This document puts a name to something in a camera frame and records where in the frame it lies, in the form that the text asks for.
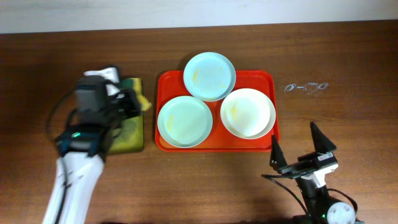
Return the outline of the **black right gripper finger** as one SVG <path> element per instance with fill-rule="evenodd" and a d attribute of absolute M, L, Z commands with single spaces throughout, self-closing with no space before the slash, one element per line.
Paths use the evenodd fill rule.
<path fill-rule="evenodd" d="M 288 166 L 275 135 L 272 135 L 272 149 L 269 165 L 274 170 L 282 170 Z"/>
<path fill-rule="evenodd" d="M 315 122 L 310 122 L 310 129 L 315 151 L 318 153 L 329 153 L 337 150 L 337 146 L 332 143 L 318 128 Z"/>

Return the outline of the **green and yellow sponge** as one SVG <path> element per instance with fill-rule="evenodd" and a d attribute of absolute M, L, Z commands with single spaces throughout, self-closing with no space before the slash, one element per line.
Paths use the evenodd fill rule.
<path fill-rule="evenodd" d="M 147 111 L 151 108 L 152 104 L 145 96 L 137 94 L 136 98 L 140 104 L 141 111 Z"/>

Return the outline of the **light green plate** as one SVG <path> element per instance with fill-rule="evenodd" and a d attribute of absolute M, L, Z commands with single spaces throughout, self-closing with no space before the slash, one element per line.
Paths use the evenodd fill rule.
<path fill-rule="evenodd" d="M 209 107 L 193 96 L 172 98 L 161 107 L 157 129 L 161 137 L 178 148 L 195 147 L 210 135 L 213 115 Z"/>

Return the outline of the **light blue plate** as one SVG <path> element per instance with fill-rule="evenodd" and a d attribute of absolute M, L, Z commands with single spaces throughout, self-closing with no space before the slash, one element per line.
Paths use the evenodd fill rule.
<path fill-rule="evenodd" d="M 216 52 L 192 57 L 183 70 L 185 88 L 202 101 L 218 101 L 230 94 L 236 84 L 236 70 L 231 61 Z"/>

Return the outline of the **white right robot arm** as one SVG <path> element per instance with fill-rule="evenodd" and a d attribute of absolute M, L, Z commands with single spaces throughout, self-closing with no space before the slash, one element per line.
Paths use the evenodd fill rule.
<path fill-rule="evenodd" d="M 312 121 L 310 130 L 315 150 L 300 156 L 288 165 L 275 136 L 269 165 L 277 175 L 262 174 L 261 177 L 286 190 L 304 211 L 295 215 L 291 223 L 362 223 L 356 215 L 358 204 L 354 199 L 337 189 L 326 186 L 325 176 L 338 168 L 334 155 L 337 146 L 332 143 Z"/>

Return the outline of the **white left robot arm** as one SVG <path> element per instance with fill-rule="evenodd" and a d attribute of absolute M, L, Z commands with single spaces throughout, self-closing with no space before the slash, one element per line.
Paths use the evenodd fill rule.
<path fill-rule="evenodd" d="M 119 83 L 94 75 L 83 77 L 51 110 L 54 115 L 70 96 L 77 106 L 63 131 L 50 140 L 58 153 L 55 182 L 44 223 L 84 223 L 91 196 L 111 146 L 127 131 L 127 121 L 142 114 L 142 83 Z"/>

